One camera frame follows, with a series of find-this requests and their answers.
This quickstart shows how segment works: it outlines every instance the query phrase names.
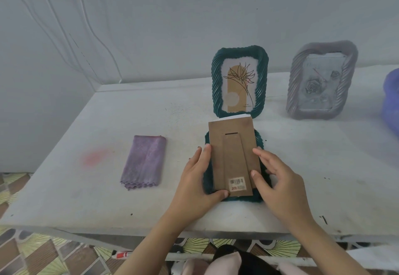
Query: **red stain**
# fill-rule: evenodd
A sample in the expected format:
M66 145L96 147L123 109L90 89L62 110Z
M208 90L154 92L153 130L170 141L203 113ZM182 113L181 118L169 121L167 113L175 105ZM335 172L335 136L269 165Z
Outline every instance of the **red stain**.
M82 165L84 167L97 166L110 154L110 152L111 151L109 149L100 149L87 153L82 157Z

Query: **purple plastic object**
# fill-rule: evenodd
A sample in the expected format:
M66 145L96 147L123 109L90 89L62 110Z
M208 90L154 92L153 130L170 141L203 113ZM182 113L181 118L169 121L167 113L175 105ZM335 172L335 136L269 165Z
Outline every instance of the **purple plastic object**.
M384 91L382 118L399 137L399 68L391 71L385 78Z
M157 186L161 179L166 138L135 135L123 169L121 183L127 189Z

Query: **hand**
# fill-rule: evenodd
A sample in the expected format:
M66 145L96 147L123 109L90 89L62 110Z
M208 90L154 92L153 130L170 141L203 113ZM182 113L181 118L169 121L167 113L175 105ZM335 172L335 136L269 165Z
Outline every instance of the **hand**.
M204 150L198 147L193 157L184 167L175 196L166 212L182 229L203 217L213 206L229 196L227 190L219 190L206 195L202 188L202 176L211 159L211 145Z
M314 219L310 212L303 178L293 172L275 154L259 148L254 148L252 151L259 156L268 169L267 172L278 178L276 186L271 188L259 172L251 171L255 185L272 213L290 231L295 226L313 224Z

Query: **white table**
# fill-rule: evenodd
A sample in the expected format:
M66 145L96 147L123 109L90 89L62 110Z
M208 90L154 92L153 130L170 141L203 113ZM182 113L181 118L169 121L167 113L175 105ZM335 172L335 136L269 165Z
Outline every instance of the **white table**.
M399 140L379 117L384 77L396 67L358 68L343 112L329 121L289 118L289 73L268 75L254 127L266 148L304 177L314 217L337 240L399 240ZM203 78L102 86L0 225L116 249L126 247L115 236L146 235L216 119L211 84ZM158 187L127 191L119 182L134 135L167 138ZM100 160L85 166L93 152ZM182 236L292 238L264 204L247 202L220 203Z

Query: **gray wall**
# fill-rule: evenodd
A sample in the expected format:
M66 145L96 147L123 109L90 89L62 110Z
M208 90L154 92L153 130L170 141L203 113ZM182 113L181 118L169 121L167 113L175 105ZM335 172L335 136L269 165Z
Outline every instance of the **gray wall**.
M44 0L29 0L59 35ZM52 0L85 69L119 81L112 59L85 29L79 0ZM358 66L399 63L399 0L85 0L97 35L124 81L210 75L221 47L260 45L269 71L288 71L313 41L352 40ZM0 171L34 171L92 95L18 0L1 0Z

